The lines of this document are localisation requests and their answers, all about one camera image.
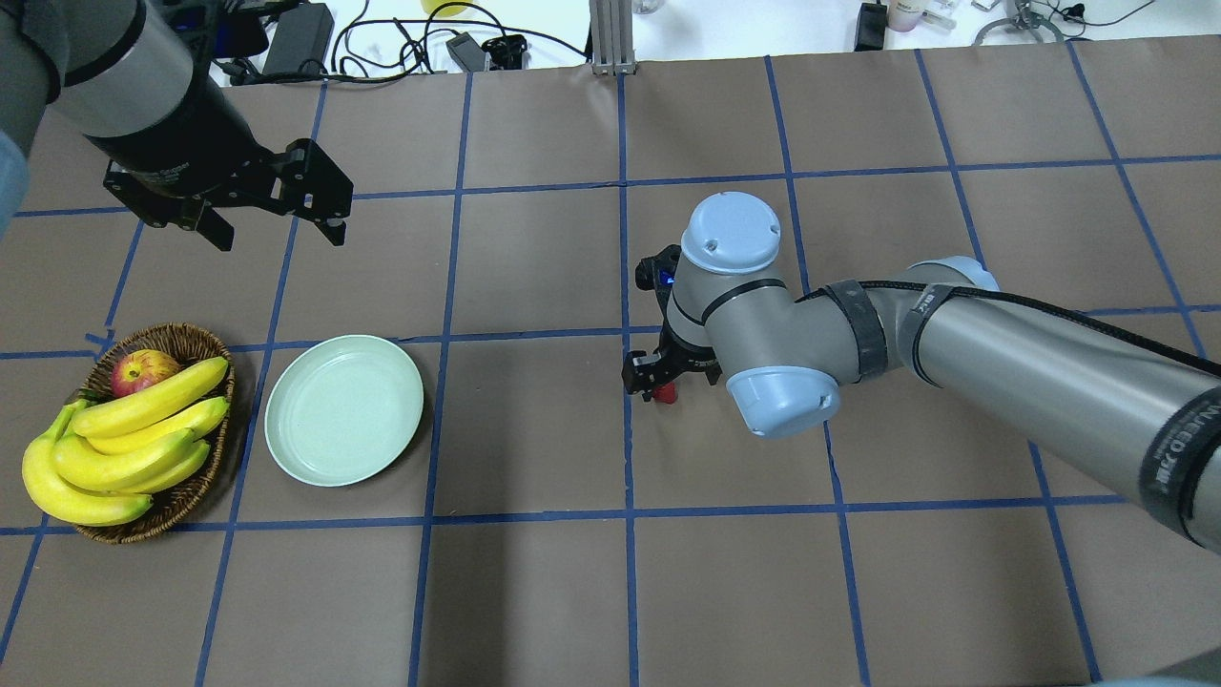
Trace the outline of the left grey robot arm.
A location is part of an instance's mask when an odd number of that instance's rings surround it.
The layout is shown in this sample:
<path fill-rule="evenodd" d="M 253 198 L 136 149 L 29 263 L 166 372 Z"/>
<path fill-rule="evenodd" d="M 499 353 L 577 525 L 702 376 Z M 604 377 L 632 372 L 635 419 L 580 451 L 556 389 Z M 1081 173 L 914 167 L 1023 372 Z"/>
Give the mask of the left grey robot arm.
<path fill-rule="evenodd" d="M 346 242 L 353 183 L 310 138 L 272 153 L 148 1 L 2 4 L 2 223 L 31 187 L 31 146 L 61 113 L 107 156 L 103 183 L 144 223 L 230 251 L 219 210 L 259 207 Z"/>

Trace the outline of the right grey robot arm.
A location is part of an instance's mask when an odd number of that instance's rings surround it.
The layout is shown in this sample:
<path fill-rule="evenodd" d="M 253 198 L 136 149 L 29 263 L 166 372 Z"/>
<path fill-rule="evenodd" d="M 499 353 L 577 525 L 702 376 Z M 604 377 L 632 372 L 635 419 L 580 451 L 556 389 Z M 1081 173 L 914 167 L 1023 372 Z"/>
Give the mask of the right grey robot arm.
<path fill-rule="evenodd" d="M 635 270 L 663 325 L 653 351 L 628 353 L 628 394 L 654 400 L 705 373 L 724 379 L 751 433 L 785 438 L 829 421 L 844 386 L 906 369 L 1219 552 L 1219 364 L 1000 290 L 965 256 L 794 297 L 780 244 L 759 198 L 698 203 L 681 242 Z"/>

